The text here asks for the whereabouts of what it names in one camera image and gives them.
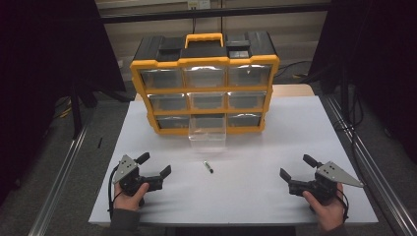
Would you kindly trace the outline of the black curtain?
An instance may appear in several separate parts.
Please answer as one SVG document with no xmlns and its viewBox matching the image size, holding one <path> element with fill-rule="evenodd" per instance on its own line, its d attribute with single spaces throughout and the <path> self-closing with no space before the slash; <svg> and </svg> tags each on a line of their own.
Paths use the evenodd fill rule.
<svg viewBox="0 0 417 236">
<path fill-rule="evenodd" d="M 0 0 L 0 205 L 40 149 L 59 98 L 125 85 L 95 0 Z"/>
<path fill-rule="evenodd" d="M 346 76 L 417 164 L 417 0 L 329 0 L 310 73 Z"/>
</svg>

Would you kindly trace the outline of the white wall socket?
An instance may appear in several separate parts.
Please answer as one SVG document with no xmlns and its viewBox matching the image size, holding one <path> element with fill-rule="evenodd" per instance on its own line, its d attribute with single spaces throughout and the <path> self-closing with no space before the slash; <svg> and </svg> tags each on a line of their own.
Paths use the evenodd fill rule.
<svg viewBox="0 0 417 236">
<path fill-rule="evenodd" d="M 210 8 L 210 0 L 188 0 L 189 10 L 205 10 Z"/>
</svg>

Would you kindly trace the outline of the person's right hand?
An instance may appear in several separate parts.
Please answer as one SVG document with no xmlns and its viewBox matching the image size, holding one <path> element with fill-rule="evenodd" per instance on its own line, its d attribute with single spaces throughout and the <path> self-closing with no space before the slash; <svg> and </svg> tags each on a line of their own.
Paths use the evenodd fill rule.
<svg viewBox="0 0 417 236">
<path fill-rule="evenodd" d="M 343 187 L 337 184 L 337 197 L 322 205 L 310 192 L 304 191 L 303 197 L 316 213 L 318 229 L 321 235 L 343 224 L 344 206 L 339 200 L 343 198 Z"/>
</svg>

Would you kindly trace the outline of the yellow black organizer cabinet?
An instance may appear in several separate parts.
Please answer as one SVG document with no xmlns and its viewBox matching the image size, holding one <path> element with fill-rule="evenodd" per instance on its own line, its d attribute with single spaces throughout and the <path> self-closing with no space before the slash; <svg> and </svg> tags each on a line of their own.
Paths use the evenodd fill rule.
<svg viewBox="0 0 417 236">
<path fill-rule="evenodd" d="M 264 90 L 267 95 L 264 106 L 257 110 L 261 114 L 260 123 L 250 127 L 226 126 L 227 134 L 261 132 L 266 125 L 266 115 L 273 92 L 272 81 L 278 72 L 280 60 L 265 31 L 247 31 L 241 34 L 197 33 L 180 37 L 163 35 L 147 36 L 141 40 L 130 69 L 137 93 L 147 108 L 149 124 L 160 135 L 187 135 L 189 126 L 184 129 L 159 129 L 155 121 L 157 113 L 152 109 L 151 93 L 172 93 L 172 88 L 147 88 L 142 70 L 185 69 L 196 66 L 232 67 L 240 65 L 270 65 L 271 71 L 265 86 L 250 86 L 250 90 Z M 253 109 L 238 109 L 238 114 L 253 114 Z"/>
</svg>

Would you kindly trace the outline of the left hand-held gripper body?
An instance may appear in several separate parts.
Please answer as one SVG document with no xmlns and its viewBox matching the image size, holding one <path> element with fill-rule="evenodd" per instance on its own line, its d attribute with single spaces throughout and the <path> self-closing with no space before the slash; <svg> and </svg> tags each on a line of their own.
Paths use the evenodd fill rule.
<svg viewBox="0 0 417 236">
<path fill-rule="evenodd" d="M 149 184 L 149 192 L 161 190 L 163 179 L 160 175 L 142 176 L 140 165 L 136 162 L 136 159 L 124 154 L 117 166 L 113 183 L 119 183 L 125 195 L 134 196 L 144 183 Z"/>
</svg>

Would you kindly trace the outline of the set of closed clear drawers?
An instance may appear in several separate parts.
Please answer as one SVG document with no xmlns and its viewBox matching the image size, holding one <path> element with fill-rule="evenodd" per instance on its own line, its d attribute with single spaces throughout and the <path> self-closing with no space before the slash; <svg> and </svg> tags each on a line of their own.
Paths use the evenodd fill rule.
<svg viewBox="0 0 417 236">
<path fill-rule="evenodd" d="M 142 70 L 141 76 L 148 89 L 175 90 L 149 95 L 159 129 L 184 129 L 190 124 L 201 128 L 250 127 L 260 123 L 257 110 L 264 106 L 267 93 L 249 87 L 265 86 L 270 71 L 270 65 L 196 66 Z M 233 112 L 226 114 L 225 109 Z M 238 109 L 256 112 L 238 114 Z"/>
</svg>

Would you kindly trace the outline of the black horizontal bar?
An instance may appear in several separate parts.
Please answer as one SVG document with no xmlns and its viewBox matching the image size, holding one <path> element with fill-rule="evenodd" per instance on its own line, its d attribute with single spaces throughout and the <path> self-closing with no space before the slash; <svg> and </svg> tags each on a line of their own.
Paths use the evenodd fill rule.
<svg viewBox="0 0 417 236">
<path fill-rule="evenodd" d="M 134 22 L 152 22 L 168 20 L 201 19 L 216 17 L 234 17 L 267 14 L 307 13 L 328 11 L 331 3 L 313 3 L 300 5 L 280 5 L 245 8 L 220 8 L 208 10 L 185 10 L 175 12 L 104 15 L 100 20 L 104 24 L 122 24 Z"/>
</svg>

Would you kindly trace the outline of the metal floor rail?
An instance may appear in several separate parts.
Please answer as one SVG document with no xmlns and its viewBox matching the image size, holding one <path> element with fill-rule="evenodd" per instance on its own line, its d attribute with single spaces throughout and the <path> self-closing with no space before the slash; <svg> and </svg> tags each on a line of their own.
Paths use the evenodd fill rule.
<svg viewBox="0 0 417 236">
<path fill-rule="evenodd" d="M 81 146 L 84 142 L 87 126 L 84 126 L 81 131 L 72 139 L 69 150 L 67 151 L 64 161 L 60 167 L 60 170 L 53 182 L 53 185 L 44 201 L 28 236 L 44 236 L 50 220 L 57 208 L 58 202 L 62 196 L 65 185 L 68 181 L 70 172 L 74 165 L 74 162 L 78 156 Z"/>
<path fill-rule="evenodd" d="M 333 96 L 324 98 L 334 128 L 341 135 L 347 155 L 359 178 L 365 183 L 365 192 L 377 206 L 377 213 L 390 232 L 396 236 L 417 236 L 417 218 L 402 201 L 397 192 L 400 184 L 407 184 L 409 171 L 393 155 L 390 139 L 377 132 L 370 140 L 363 140 L 365 126 L 350 124 L 342 117 L 341 106 Z"/>
</svg>

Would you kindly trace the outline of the clear plastic drawer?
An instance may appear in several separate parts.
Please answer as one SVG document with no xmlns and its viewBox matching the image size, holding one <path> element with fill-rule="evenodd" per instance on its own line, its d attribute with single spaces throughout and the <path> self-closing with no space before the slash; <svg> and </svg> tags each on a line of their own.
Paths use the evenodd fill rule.
<svg viewBox="0 0 417 236">
<path fill-rule="evenodd" d="M 189 141 L 197 152 L 219 152 L 225 149 L 226 120 L 223 114 L 192 115 L 189 121 Z"/>
</svg>

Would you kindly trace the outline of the black stand leg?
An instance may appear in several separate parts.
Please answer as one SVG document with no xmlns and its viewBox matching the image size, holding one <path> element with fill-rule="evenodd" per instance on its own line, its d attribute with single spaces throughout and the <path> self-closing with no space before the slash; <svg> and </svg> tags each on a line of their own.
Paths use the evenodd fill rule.
<svg viewBox="0 0 417 236">
<path fill-rule="evenodd" d="M 345 123 L 350 122 L 349 117 L 349 95 L 348 95 L 348 77 L 346 65 L 341 65 L 341 80 L 340 80 L 340 100 L 342 118 Z"/>
<path fill-rule="evenodd" d="M 71 84 L 71 107 L 72 107 L 73 122 L 74 122 L 73 139 L 75 140 L 79 136 L 81 130 L 83 129 L 79 97 L 77 94 L 77 87 L 76 87 L 75 82 L 72 82 Z"/>
</svg>

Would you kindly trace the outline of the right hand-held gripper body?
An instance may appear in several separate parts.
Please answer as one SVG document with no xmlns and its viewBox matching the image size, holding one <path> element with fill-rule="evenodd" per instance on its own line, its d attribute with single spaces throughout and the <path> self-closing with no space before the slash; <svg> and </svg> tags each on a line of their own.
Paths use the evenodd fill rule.
<svg viewBox="0 0 417 236">
<path fill-rule="evenodd" d="M 315 169 L 315 179 L 312 181 L 305 182 L 291 178 L 291 181 L 288 183 L 289 194 L 302 197 L 302 193 L 308 191 L 322 203 L 336 196 L 338 183 L 358 188 L 364 187 L 361 181 L 355 179 L 332 161 Z"/>
</svg>

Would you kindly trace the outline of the person's left hand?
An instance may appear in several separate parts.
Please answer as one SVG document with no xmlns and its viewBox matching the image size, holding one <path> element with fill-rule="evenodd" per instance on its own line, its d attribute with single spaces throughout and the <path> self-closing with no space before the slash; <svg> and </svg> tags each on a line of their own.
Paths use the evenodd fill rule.
<svg viewBox="0 0 417 236">
<path fill-rule="evenodd" d="M 127 196 L 122 192 L 120 184 L 117 183 L 114 186 L 115 199 L 113 201 L 113 207 L 130 211 L 138 211 L 140 209 L 139 203 L 148 189 L 149 184 L 144 183 L 134 196 Z"/>
</svg>

